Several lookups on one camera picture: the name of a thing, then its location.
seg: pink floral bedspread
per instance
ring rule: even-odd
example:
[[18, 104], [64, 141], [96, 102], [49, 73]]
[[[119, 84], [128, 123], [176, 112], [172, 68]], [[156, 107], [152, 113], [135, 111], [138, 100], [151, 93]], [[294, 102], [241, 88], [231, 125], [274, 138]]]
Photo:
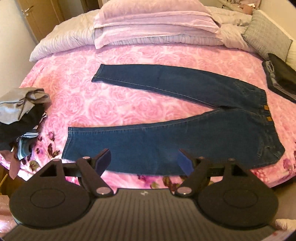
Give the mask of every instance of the pink floral bedspread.
[[[256, 55], [222, 46], [130, 45], [96, 50], [85, 46], [53, 54], [36, 63], [21, 87], [42, 87], [52, 105], [40, 127], [33, 154], [22, 162], [19, 176], [29, 179], [51, 159], [61, 158], [68, 126], [95, 127], [154, 123], [187, 118], [211, 110], [172, 97], [141, 90], [92, 83], [100, 64], [162, 64], [201, 69], [251, 83], [266, 90], [268, 105], [286, 152], [272, 166], [253, 170], [268, 186], [296, 175], [296, 105], [269, 91], [262, 60]], [[9, 167], [2, 157], [1, 162]], [[175, 190], [184, 177], [139, 176], [106, 171], [102, 178], [113, 188]]]

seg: wooden door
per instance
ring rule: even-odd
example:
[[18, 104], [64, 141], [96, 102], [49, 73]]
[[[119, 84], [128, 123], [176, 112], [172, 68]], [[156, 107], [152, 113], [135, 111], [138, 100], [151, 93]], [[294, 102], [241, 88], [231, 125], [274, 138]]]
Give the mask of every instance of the wooden door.
[[45, 38], [56, 25], [64, 21], [58, 0], [17, 1], [38, 41]]
[[97, 0], [80, 0], [84, 12], [89, 12], [95, 9], [100, 9]]
[[102, 0], [98, 0], [98, 3], [99, 3], [99, 7], [100, 9], [103, 7], [103, 1]]

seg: circular pad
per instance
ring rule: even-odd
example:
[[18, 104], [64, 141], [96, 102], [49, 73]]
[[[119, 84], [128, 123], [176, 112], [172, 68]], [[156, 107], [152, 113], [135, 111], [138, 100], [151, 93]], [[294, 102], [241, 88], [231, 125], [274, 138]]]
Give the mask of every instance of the circular pad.
[[18, 223], [50, 229], [78, 220], [89, 204], [89, 194], [80, 186], [54, 177], [39, 177], [20, 187], [9, 206]]
[[31, 202], [40, 208], [53, 208], [65, 201], [65, 194], [57, 189], [42, 189], [31, 196]]
[[247, 208], [254, 206], [257, 203], [258, 197], [250, 190], [234, 189], [226, 191], [224, 193], [223, 200], [229, 206]]
[[252, 188], [251, 183], [237, 184], [223, 180], [207, 186], [196, 199], [203, 214], [232, 229], [265, 226], [277, 211], [277, 198], [271, 190]]

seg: door handle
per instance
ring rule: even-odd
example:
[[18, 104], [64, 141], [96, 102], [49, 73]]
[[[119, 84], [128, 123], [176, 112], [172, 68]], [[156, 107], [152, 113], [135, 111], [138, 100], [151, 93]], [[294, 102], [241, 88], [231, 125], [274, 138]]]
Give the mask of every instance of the door handle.
[[30, 9], [34, 7], [34, 5], [32, 5], [31, 7], [29, 7], [28, 9], [26, 9], [25, 11], [23, 11], [23, 14], [26, 15], [26, 16], [29, 16], [29, 13], [28, 11], [30, 11]]
[[27, 13], [32, 7], [34, 7], [34, 5], [32, 5], [31, 7], [29, 7], [27, 10], [25, 10], [24, 12]]

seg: pink fabric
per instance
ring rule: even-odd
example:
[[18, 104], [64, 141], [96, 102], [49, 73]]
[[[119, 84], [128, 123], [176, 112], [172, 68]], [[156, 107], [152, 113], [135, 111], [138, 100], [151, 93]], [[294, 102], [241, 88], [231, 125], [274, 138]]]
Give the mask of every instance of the pink fabric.
[[97, 28], [95, 32], [94, 44], [96, 49], [100, 49], [101, 47], [112, 42], [127, 39], [174, 36], [178, 34], [186, 34], [187, 36], [193, 36], [197, 38], [207, 38], [209, 39], [208, 45], [217, 45], [217, 42], [223, 44], [220, 41], [218, 34], [214, 34], [202, 29], [185, 26], [174, 26], [169, 24], [131, 24]]
[[[103, 64], [163, 64], [201, 69], [238, 78], [267, 93], [275, 127], [286, 152], [272, 166], [253, 170], [268, 186], [280, 184], [296, 174], [296, 105], [268, 90], [262, 60], [244, 51], [224, 46], [127, 45], [96, 50], [85, 46], [53, 54], [36, 63], [22, 87], [41, 87], [52, 105], [33, 154], [21, 164], [19, 176], [27, 180], [53, 158], [60, 158], [68, 126], [94, 127], [153, 123], [187, 118], [211, 110], [156, 93], [92, 83]], [[1, 158], [2, 164], [9, 163]], [[184, 177], [137, 176], [106, 171], [102, 178], [113, 188], [165, 188], [175, 190]]]
[[113, 0], [99, 11], [94, 27], [173, 24], [217, 32], [219, 27], [198, 0]]

